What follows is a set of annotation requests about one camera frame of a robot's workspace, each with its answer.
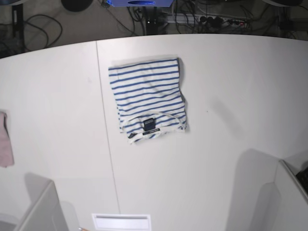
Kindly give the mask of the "blue white striped T-shirt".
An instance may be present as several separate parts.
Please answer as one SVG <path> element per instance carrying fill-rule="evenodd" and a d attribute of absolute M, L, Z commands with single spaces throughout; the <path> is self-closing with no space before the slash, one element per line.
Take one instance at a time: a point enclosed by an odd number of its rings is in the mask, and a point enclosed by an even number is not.
<path fill-rule="evenodd" d="M 129 143 L 185 132 L 187 116 L 178 58 L 111 66 L 108 79 L 119 129 Z"/>

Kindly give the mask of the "white power strip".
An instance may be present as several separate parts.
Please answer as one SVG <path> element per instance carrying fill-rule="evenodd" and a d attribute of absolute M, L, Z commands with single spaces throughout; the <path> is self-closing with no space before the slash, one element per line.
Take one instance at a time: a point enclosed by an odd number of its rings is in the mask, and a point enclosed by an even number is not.
<path fill-rule="evenodd" d="M 215 25 L 221 23 L 222 25 L 231 25 L 231 26 L 244 26 L 246 19 L 241 17 L 232 17 L 224 15 L 214 15 L 214 14 L 190 14 L 190 13 L 179 13 L 179 14 L 167 14 L 166 16 L 167 23 L 178 23 L 178 24 L 191 24 L 197 25 L 201 24 L 210 24 L 214 22 Z"/>

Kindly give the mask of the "white label plate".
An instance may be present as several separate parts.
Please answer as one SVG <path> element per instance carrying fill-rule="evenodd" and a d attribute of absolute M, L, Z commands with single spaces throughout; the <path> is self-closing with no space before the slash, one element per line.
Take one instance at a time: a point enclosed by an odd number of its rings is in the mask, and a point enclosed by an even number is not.
<path fill-rule="evenodd" d="M 97 231 L 151 231 L 150 215 L 92 214 Z"/>

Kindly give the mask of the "blue box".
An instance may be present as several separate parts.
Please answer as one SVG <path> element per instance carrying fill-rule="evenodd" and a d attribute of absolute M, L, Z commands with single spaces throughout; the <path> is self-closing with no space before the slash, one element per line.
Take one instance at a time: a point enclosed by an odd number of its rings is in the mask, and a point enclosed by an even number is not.
<path fill-rule="evenodd" d="M 106 2 L 113 7 L 170 7 L 173 0 L 107 0 Z"/>

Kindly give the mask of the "grey bin left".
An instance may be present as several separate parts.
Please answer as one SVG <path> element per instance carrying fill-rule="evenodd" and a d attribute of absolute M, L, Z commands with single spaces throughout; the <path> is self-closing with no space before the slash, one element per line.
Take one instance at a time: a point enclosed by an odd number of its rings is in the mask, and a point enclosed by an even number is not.
<path fill-rule="evenodd" d="M 69 227 L 60 205 L 58 193 L 52 180 L 47 180 L 37 192 L 22 218 L 1 214 L 2 231 L 67 231 Z"/>

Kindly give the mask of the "grey bin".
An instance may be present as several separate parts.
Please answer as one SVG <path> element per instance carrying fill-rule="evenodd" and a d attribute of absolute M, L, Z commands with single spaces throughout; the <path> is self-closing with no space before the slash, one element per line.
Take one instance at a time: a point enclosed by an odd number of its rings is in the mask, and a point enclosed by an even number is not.
<path fill-rule="evenodd" d="M 52 180 L 47 180 L 37 192 L 22 218 L 1 214 L 2 231 L 67 231 L 69 227 L 60 205 L 58 193 Z"/>
<path fill-rule="evenodd" d="M 281 160 L 274 181 L 261 187 L 250 225 L 252 231 L 306 231 L 308 194 Z"/>

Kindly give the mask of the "grey bin right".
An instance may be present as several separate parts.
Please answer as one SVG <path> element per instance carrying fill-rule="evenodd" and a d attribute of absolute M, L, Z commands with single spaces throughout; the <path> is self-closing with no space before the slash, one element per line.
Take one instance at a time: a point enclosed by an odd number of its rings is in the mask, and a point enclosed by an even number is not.
<path fill-rule="evenodd" d="M 274 181 L 261 187 L 250 225 L 252 231 L 306 231 L 308 194 L 281 160 Z"/>

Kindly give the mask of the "pink folded cloth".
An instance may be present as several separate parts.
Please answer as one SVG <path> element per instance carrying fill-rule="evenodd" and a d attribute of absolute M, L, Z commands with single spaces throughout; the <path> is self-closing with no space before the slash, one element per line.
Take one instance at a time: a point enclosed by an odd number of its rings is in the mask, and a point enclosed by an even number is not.
<path fill-rule="evenodd" d="M 7 130 L 7 115 L 0 112 L 0 166 L 14 165 L 12 144 Z"/>

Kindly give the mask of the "black keyboard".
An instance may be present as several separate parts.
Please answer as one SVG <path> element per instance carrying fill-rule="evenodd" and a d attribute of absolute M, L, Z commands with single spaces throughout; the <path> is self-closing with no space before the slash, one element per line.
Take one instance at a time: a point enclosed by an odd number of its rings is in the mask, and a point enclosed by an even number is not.
<path fill-rule="evenodd" d="M 308 168 L 304 169 L 303 171 L 300 171 L 296 175 L 298 181 L 300 182 L 303 189 L 308 192 Z"/>

